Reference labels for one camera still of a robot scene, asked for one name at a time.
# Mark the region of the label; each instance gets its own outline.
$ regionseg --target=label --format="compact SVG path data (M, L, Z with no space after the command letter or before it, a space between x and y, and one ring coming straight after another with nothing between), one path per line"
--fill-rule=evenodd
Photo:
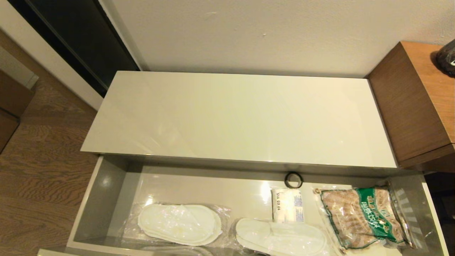
M303 203L299 189L272 189L273 221L303 222Z
M396 242L397 240L392 234L392 224L385 218L390 216L390 213L385 209L378 210L374 188L356 189L356 191L359 194L360 208L374 236Z

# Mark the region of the white wall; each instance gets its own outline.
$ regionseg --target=white wall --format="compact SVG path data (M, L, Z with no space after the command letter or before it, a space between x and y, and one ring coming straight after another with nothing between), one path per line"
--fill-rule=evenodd
M364 77L455 38L454 0L101 0L146 71Z
M0 29L87 104L98 110L103 98L22 18L0 0Z

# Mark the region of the drawer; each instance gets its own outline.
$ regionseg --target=drawer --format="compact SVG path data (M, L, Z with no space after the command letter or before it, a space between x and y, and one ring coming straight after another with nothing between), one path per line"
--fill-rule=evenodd
M230 208L229 227L242 217L271 219L270 188L284 187L290 170L305 181L300 190L308 224L324 225L313 194L315 183L370 187L389 178L394 190L400 190L397 195L406 195L409 202L404 203L414 219L408 225L419 248L400 252L376 246L362 255L448 255L424 177L414 170L123 155L99 157L66 247L40 250L38 255L179 255L179 247L152 248L125 232L130 213L153 202L200 203ZM205 249L207 255L237 254L231 248Z

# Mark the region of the wood grain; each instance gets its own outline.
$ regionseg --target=wood grain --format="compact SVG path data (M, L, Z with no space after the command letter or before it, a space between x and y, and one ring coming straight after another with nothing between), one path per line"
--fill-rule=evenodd
M431 64L430 54L431 51L421 57L426 58L426 65ZM369 80L399 164L451 143L403 43L387 54L370 73Z
M455 172L455 145L449 144L422 155L404 160L403 168L431 172Z
M0 46L40 76L0 154L0 255L63 246L97 156L80 152L96 115L0 31Z
M0 108L19 118L32 98L32 91L0 70Z
M455 143L455 79L442 73L431 61L442 46L401 42L424 85L450 141Z

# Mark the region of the packaged food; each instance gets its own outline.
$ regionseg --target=packaged food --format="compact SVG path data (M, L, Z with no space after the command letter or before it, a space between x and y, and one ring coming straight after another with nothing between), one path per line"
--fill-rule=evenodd
M405 246L387 187L315 189L315 193L344 249L362 249L384 240Z

